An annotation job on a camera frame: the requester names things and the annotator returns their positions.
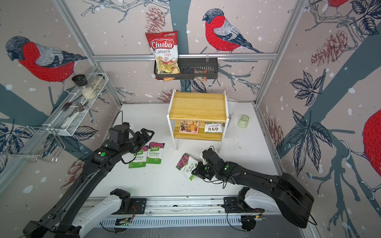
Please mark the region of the white mimosa seed bag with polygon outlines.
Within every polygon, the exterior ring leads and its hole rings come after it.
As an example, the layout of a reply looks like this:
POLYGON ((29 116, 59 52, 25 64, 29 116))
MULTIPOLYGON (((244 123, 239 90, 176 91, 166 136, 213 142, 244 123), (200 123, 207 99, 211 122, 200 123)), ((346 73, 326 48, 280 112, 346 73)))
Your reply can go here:
POLYGON ((186 178, 192 181, 194 178, 192 171, 197 167, 197 165, 198 161, 185 153, 177 163, 176 168, 181 171, 186 176, 186 178))

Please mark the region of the green seed bag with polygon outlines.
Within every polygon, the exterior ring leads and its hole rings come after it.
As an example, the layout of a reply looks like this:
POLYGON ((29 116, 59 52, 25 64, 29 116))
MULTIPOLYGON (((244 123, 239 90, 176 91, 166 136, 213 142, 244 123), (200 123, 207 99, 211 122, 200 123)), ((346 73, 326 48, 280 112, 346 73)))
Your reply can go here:
POLYGON ((151 142, 148 147, 146 163, 161 164, 165 143, 151 142))
POLYGON ((131 162, 129 163, 129 168, 135 169, 135 168, 146 167, 147 153, 148 153, 148 147, 144 146, 136 154, 133 154, 131 162))

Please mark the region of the white seed packet shelf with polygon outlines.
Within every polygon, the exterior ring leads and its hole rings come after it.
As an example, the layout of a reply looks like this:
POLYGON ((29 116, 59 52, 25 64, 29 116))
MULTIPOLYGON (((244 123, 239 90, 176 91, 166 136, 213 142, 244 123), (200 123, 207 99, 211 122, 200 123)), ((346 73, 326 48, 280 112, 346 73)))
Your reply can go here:
POLYGON ((205 133, 223 133, 222 124, 205 122, 204 132, 205 133))

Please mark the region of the picture seed packet shelf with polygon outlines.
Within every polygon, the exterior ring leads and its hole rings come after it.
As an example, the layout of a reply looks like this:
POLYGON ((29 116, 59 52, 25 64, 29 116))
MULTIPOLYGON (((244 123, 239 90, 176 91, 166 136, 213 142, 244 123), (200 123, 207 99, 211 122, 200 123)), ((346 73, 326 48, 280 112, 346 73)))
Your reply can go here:
POLYGON ((181 121, 179 133, 198 134, 199 121, 181 121))

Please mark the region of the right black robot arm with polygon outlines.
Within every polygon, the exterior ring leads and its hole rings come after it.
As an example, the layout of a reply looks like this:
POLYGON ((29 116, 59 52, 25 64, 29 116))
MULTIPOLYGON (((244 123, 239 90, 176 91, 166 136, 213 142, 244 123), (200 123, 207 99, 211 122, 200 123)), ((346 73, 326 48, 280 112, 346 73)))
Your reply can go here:
POLYGON ((306 228, 309 219, 313 218, 310 212, 314 198, 292 175, 272 176, 248 170, 237 163, 223 161, 212 148, 204 150, 202 158, 192 170, 193 175, 201 179, 215 177, 224 184, 260 191, 270 196, 283 217, 299 228, 306 228))

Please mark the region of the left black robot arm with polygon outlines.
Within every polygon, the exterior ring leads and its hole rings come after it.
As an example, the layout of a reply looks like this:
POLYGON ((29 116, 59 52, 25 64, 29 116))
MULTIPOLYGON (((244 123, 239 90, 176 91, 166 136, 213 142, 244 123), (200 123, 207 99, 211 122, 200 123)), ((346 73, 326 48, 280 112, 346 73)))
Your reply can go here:
POLYGON ((122 156, 140 151, 154 131, 134 132, 129 123, 109 129, 109 138, 86 160, 81 175, 66 194, 40 220, 30 221, 23 229, 26 238, 78 238, 82 229, 73 221, 97 185, 121 162, 122 156))

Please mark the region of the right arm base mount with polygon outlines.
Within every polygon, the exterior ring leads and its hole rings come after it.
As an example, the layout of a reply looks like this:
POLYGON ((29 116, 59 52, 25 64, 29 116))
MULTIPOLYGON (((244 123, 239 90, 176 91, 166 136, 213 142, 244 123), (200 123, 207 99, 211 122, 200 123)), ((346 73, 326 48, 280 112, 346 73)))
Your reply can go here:
POLYGON ((224 197, 224 204, 221 205, 226 213, 253 213, 262 214, 265 212, 263 208, 252 208, 245 202, 245 195, 250 190, 249 187, 243 187, 236 197, 224 197))

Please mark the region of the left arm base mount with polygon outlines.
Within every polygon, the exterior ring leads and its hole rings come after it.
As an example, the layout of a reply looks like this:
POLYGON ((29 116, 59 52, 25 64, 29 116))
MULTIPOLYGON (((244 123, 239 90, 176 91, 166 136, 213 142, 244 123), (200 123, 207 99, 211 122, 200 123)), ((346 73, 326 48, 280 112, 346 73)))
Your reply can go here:
POLYGON ((146 198, 132 198, 129 192, 119 188, 111 191, 110 195, 116 195, 121 201, 120 208, 113 215, 144 214, 147 203, 146 198))

